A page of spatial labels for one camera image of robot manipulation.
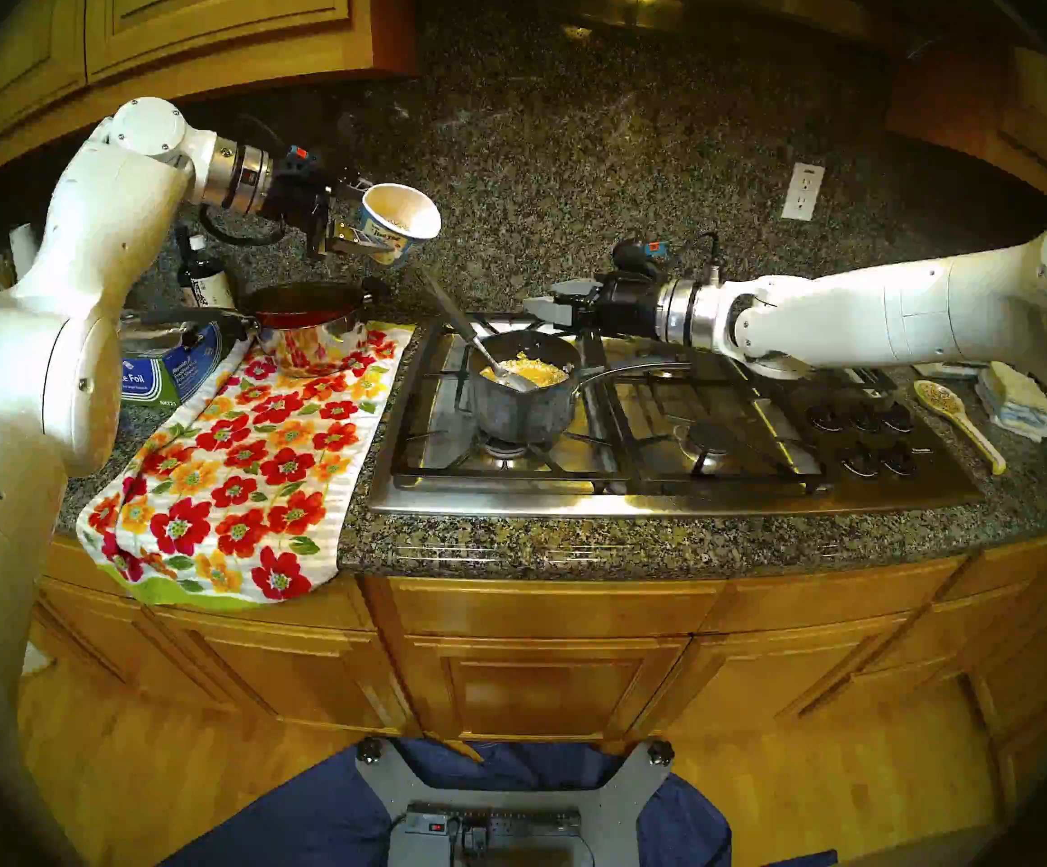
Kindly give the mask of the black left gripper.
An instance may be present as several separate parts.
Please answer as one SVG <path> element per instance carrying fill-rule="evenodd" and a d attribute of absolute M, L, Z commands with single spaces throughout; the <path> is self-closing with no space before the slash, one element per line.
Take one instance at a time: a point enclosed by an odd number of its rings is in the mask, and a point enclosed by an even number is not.
<path fill-rule="evenodd" d="M 351 168 L 321 163 L 271 163 L 260 216 L 284 228 L 297 229 L 305 238 L 307 260 L 325 254 L 366 255 L 376 262 L 394 258 L 394 245 L 347 224 L 330 222 L 334 198 L 364 198 L 374 182 L 355 177 Z"/>

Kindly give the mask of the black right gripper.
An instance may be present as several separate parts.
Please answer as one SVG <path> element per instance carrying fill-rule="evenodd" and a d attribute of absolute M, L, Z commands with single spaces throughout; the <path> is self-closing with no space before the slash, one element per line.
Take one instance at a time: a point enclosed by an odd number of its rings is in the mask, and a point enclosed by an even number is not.
<path fill-rule="evenodd" d="M 660 339 L 658 310 L 664 283 L 641 274 L 604 274 L 555 283 L 551 296 L 527 297 L 524 311 L 559 328 L 606 336 Z"/>

